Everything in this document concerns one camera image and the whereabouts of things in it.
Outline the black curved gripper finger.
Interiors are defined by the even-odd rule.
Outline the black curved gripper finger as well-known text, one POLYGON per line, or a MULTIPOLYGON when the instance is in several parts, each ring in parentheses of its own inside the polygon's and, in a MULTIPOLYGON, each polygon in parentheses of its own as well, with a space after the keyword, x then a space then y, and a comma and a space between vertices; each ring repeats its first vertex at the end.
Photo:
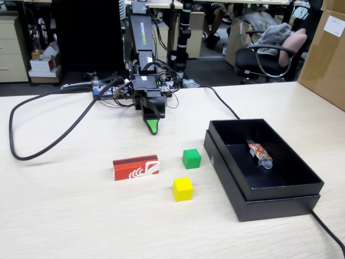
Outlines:
POLYGON ((165 108, 167 106, 167 97, 146 97, 145 99, 145 115, 151 119, 165 118, 165 108))

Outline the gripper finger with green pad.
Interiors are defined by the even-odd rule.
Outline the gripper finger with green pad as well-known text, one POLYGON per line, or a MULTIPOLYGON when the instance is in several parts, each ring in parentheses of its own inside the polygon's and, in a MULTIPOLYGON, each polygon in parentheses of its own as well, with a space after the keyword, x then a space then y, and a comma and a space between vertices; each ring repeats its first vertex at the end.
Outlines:
POLYGON ((146 126, 149 129, 149 132, 152 135, 156 135, 158 133, 158 122, 161 118, 159 111, 156 107, 145 107, 144 105, 141 106, 142 111, 142 119, 146 126))

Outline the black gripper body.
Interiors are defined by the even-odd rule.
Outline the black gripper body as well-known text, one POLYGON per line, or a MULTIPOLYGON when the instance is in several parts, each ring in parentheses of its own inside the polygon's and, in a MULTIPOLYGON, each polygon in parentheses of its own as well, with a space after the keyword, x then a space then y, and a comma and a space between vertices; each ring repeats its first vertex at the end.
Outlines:
POLYGON ((161 89, 156 85, 155 76, 135 76, 132 80, 132 98, 136 108, 157 108, 162 103, 161 89))

